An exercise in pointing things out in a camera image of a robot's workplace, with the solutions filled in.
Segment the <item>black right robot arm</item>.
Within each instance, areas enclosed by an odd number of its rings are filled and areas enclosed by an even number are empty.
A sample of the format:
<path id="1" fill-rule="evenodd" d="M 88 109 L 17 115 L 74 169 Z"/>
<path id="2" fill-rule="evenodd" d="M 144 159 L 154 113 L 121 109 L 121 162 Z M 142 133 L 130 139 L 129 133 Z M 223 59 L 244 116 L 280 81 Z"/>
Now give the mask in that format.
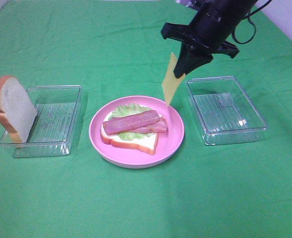
<path id="1" fill-rule="evenodd" d="M 181 42 L 173 70 L 176 78 L 213 60 L 213 54 L 234 58 L 239 49 L 226 41 L 251 10 L 255 0 L 198 0 L 196 15 L 188 25 L 166 22 L 161 30 L 164 39 Z"/>

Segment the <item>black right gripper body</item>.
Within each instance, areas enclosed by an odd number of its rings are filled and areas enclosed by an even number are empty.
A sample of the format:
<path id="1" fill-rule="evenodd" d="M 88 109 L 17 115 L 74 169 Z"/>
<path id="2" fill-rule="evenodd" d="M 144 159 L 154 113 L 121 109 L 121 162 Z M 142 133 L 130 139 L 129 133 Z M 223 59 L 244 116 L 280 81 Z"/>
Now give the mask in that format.
<path id="1" fill-rule="evenodd" d="M 226 41 L 240 21 L 237 0 L 206 0 L 188 25 L 166 22 L 161 30 L 164 39 L 188 44 L 204 54 L 225 54 L 234 58 L 239 49 Z"/>

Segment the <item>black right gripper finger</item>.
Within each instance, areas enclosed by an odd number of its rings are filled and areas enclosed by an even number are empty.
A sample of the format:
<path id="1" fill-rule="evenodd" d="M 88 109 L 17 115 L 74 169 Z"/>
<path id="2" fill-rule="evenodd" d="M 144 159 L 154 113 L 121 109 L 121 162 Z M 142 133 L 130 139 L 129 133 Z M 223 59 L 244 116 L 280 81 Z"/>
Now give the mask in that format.
<path id="1" fill-rule="evenodd" d="M 205 54 L 192 54 L 186 53 L 184 55 L 184 66 L 183 66 L 183 73 L 189 74 L 193 70 L 210 63 L 213 60 L 212 55 L 205 55 Z"/>
<path id="2" fill-rule="evenodd" d="M 173 71 L 175 77 L 180 78 L 184 74 L 189 74 L 193 71 L 192 66 L 193 54 L 190 50 L 190 46 L 186 43 L 181 43 L 179 58 Z"/>

